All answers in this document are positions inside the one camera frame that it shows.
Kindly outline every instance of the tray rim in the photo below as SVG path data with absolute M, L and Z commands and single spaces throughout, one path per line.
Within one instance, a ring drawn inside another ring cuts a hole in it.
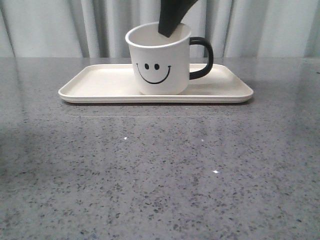
M 190 63 L 190 68 L 204 67 L 205 63 Z M 112 63 L 112 64 L 93 64 L 84 67 L 71 80 L 64 84 L 59 90 L 59 96 L 68 103 L 77 104 L 96 104 L 96 103 L 244 103 L 252 98 L 254 91 L 244 83 L 229 68 L 220 64 L 213 64 L 216 68 L 223 68 L 234 75 L 249 90 L 249 94 L 229 96 L 229 95 L 98 95 L 98 96 L 81 96 L 67 95 L 62 93 L 63 89 L 77 80 L 79 75 L 88 69 L 131 69 L 132 63 Z

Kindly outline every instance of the smiley face mouth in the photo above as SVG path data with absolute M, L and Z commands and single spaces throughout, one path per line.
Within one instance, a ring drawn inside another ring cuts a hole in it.
M 139 69 L 139 66 L 138 66 L 138 63 L 136 64 L 136 67 L 138 68 L 138 71 L 139 71 L 140 76 L 141 76 L 141 77 L 143 78 L 143 80 L 145 80 L 148 84 L 160 84 L 160 83 L 162 83 L 162 82 L 163 82 L 164 80 L 166 80 L 167 77 L 169 76 L 169 74 L 170 74 L 170 69 L 171 69 L 171 66 L 168 66 L 168 72 L 167 72 L 166 76 L 164 77 L 164 79 L 162 79 L 162 80 L 160 80 L 160 81 L 152 82 L 152 81 L 148 81 L 147 79 L 145 79 L 145 78 L 142 76 L 142 74 L 141 74 L 141 72 L 140 72 L 140 69 Z

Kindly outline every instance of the countertop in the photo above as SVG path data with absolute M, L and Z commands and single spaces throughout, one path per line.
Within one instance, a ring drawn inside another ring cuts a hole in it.
M 106 58 L 0 58 L 0 239 L 320 239 L 320 59 L 221 58 L 241 104 L 70 104 Z

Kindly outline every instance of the mug rim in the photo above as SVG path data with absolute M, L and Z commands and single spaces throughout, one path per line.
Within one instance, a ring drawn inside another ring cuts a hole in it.
M 170 46 L 174 46 L 174 45 L 177 45 L 179 43 L 182 43 L 183 41 L 185 41 L 186 39 L 190 38 L 191 36 L 191 28 L 184 24 L 184 23 L 179 23 L 179 25 L 182 25 L 182 26 L 185 26 L 188 28 L 188 34 L 180 39 L 179 41 L 175 41 L 175 42 L 172 42 L 172 43 L 168 43 L 168 44 L 163 44 L 163 45 L 154 45 L 154 46 L 150 46 L 150 45 L 141 45 L 141 44 L 137 44 L 137 43 L 134 43 L 132 42 L 131 40 L 129 40 L 129 36 L 135 32 L 136 30 L 138 29 L 141 29 L 141 28 L 144 28 L 146 26 L 149 26 L 149 25 L 156 25 L 156 24 L 159 24 L 158 21 L 154 21 L 154 22 L 150 22 L 150 23 L 146 23 L 146 24 L 142 24 L 142 25 L 139 25 L 139 26 L 136 26 L 134 28 L 132 28 L 130 31 L 128 31 L 125 35 L 125 41 L 129 44 L 129 45 L 132 45 L 134 47 L 137 47 L 137 48 L 143 48 L 143 49 L 159 49 L 159 48 L 166 48 L 166 47 L 170 47 Z

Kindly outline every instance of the black object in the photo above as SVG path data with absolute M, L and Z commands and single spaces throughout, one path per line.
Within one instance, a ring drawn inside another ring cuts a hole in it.
M 169 38 L 196 1 L 197 0 L 161 0 L 158 32 Z
M 190 72 L 190 80 L 198 79 L 198 78 L 201 78 L 201 77 L 207 75 L 211 71 L 212 66 L 214 64 L 214 51 L 212 50 L 212 46 L 211 46 L 210 42 L 208 42 L 205 38 L 200 37 L 200 36 L 190 37 L 189 44 L 190 45 L 202 45 L 208 51 L 208 63 L 206 64 L 206 66 L 199 71 Z

